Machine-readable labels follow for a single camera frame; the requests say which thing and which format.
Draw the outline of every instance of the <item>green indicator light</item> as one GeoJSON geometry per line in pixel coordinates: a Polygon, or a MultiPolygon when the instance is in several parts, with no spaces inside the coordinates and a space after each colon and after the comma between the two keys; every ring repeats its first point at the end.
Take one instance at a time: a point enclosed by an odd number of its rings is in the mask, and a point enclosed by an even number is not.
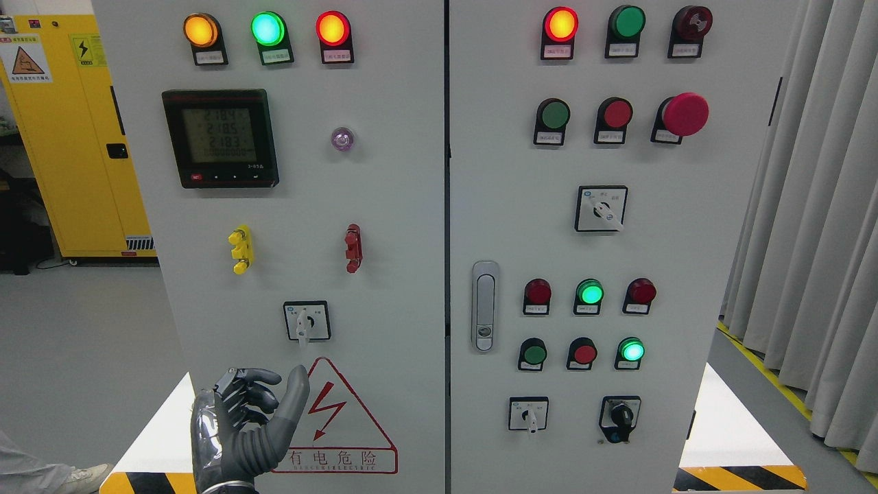
{"type": "Polygon", "coordinates": [[[598,280],[585,280],[579,284],[579,299],[584,303],[595,304],[603,298],[603,287],[598,280]]]}
{"type": "Polygon", "coordinates": [[[619,38],[633,38],[644,30],[646,15],[639,7],[622,7],[615,15],[613,31],[619,38]]]}
{"type": "Polygon", "coordinates": [[[546,351],[539,346],[531,346],[524,351],[524,361],[531,366],[538,366],[546,360],[546,351]]]}
{"type": "Polygon", "coordinates": [[[256,42],[264,47],[274,47],[286,35],[284,20],[274,12],[259,12],[250,22],[250,31],[256,42]]]}
{"type": "Polygon", "coordinates": [[[564,103],[552,101],[543,109],[542,119],[548,128],[561,128],[570,119],[570,110],[564,103]]]}
{"type": "Polygon", "coordinates": [[[644,357],[646,350],[644,344],[637,338],[628,338],[622,341],[622,358],[628,362],[637,362],[644,357]]]}

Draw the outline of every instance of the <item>sneaker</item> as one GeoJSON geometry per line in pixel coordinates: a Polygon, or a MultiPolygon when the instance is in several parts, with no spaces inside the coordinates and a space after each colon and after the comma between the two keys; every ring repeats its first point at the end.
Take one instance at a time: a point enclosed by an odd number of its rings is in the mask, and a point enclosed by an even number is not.
{"type": "Polygon", "coordinates": [[[92,494],[92,492],[97,492],[111,471],[112,465],[110,463],[97,465],[90,469],[74,469],[55,494],[92,494]]]}

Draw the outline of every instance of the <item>red push button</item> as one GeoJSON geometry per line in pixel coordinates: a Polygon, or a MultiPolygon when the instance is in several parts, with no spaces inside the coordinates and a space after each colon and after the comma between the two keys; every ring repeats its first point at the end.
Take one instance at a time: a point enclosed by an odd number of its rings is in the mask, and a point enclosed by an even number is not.
{"type": "Polygon", "coordinates": [[[634,303],[647,304],[656,298],[656,287],[646,278],[638,278],[628,285],[628,296],[634,303]]]}
{"type": "Polygon", "coordinates": [[[603,120],[609,127],[622,128],[628,125],[633,114],[631,103],[623,99],[617,99],[607,105],[607,109],[603,114],[603,120]]]}
{"type": "Polygon", "coordinates": [[[573,353],[573,358],[578,364],[590,364],[598,356],[598,351],[593,346],[581,346],[573,353]]]}
{"type": "Polygon", "coordinates": [[[662,112],[665,128],[681,137],[692,135],[708,123],[710,108],[704,96],[694,92],[684,92],[668,102],[662,112]]]}
{"type": "Polygon", "coordinates": [[[549,282],[541,278],[531,280],[524,287],[524,296],[533,304],[545,305],[551,299],[551,287],[549,282]]]}
{"type": "Polygon", "coordinates": [[[683,7],[673,18],[673,30],[683,40],[698,41],[710,32],[713,14],[707,7],[689,5],[683,7]]]}

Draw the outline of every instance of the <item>warning label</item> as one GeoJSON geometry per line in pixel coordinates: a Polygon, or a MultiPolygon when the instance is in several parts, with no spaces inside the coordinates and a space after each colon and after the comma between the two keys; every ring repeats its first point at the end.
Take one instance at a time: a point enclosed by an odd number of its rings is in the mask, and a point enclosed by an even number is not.
{"type": "Polygon", "coordinates": [[[395,474],[399,454],[363,400],[327,358],[308,371],[311,396],[274,473],[395,474]]]}
{"type": "Polygon", "coordinates": [[[0,35],[0,59],[11,83],[51,83],[46,52],[37,34],[0,35]]]}
{"type": "Polygon", "coordinates": [[[80,67],[106,67],[107,57],[99,34],[70,34],[73,55],[80,67]]]}

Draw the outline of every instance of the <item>digital power meter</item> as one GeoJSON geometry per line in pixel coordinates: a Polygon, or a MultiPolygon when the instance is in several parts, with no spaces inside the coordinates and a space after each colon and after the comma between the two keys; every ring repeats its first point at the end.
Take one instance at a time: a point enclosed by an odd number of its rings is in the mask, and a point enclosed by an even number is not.
{"type": "Polygon", "coordinates": [[[165,91],[162,102],[184,188],[277,185],[265,90],[165,91]]]}

